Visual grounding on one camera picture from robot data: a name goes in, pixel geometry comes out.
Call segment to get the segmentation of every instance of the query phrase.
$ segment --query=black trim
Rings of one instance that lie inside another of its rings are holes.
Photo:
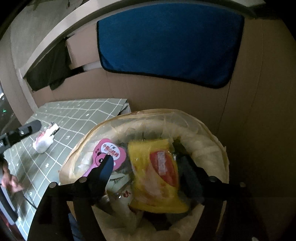
[[[203,86],[203,87],[207,87],[207,88],[211,88],[211,89],[220,89],[220,88],[226,86],[229,83],[229,81],[231,80],[231,77],[232,77],[232,74],[233,74],[233,71],[234,71],[234,67],[235,67],[235,64],[236,64],[237,57],[236,57],[236,60],[233,61],[233,63],[232,63],[232,67],[231,67],[232,71],[229,72],[229,76],[226,78],[226,81],[222,82],[220,85],[215,86],[215,87],[213,87],[212,85],[207,85],[207,84],[200,83],[200,82],[198,82],[196,80],[188,80],[188,79],[183,79],[183,78],[177,78],[177,77],[171,77],[171,76],[165,76],[165,75],[157,75],[157,74],[149,74],[149,73],[142,73],[142,72],[117,71],[117,70],[108,69],[108,68],[106,68],[104,66],[104,64],[102,62],[102,53],[101,53],[100,44],[99,44],[99,22],[100,21],[98,21],[97,24],[96,24],[97,45],[98,45],[99,58],[100,58],[100,63],[101,63],[102,68],[104,70],[108,71],[108,72],[117,73],[117,74],[143,75],[143,76],[151,76],[151,77],[157,77],[157,78],[162,78],[162,79],[176,80],[176,81],[182,81],[182,82],[195,84],[195,85],[199,85],[199,86]],[[241,32],[239,33],[239,40],[237,41],[237,46],[235,47],[235,51],[234,51],[236,56],[238,56],[239,48],[240,48],[241,41],[242,41],[242,34],[243,34],[243,30],[244,30],[244,19],[241,22],[240,28],[241,28]]]

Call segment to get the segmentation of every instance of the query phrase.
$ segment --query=checkered tablecloth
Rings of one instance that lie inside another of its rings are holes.
[[[42,128],[51,122],[60,126],[49,149],[43,154],[34,150],[33,141],[38,135],[35,133],[5,151],[11,174],[17,176],[25,188],[23,193],[19,192],[12,198],[19,216],[16,225],[25,239],[35,209],[25,201],[23,195],[38,206],[49,183],[59,183],[58,171],[78,141],[98,123],[117,116],[125,103],[126,99],[84,99],[46,103],[28,122],[40,120]]]

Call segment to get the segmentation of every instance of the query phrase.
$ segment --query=blue towel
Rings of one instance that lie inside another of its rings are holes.
[[[243,16],[202,4],[127,10],[97,22],[101,65],[220,88],[231,78],[243,26]]]

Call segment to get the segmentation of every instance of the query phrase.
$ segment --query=snack bag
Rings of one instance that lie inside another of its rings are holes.
[[[135,175],[130,206],[151,213],[184,213],[178,197],[178,168],[168,139],[132,141],[128,154]]]

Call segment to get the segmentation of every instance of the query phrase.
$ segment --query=yellow food package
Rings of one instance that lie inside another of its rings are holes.
[[[151,213],[184,213],[189,209],[178,197],[178,168],[169,147],[168,139],[128,144],[135,175],[132,208]]]

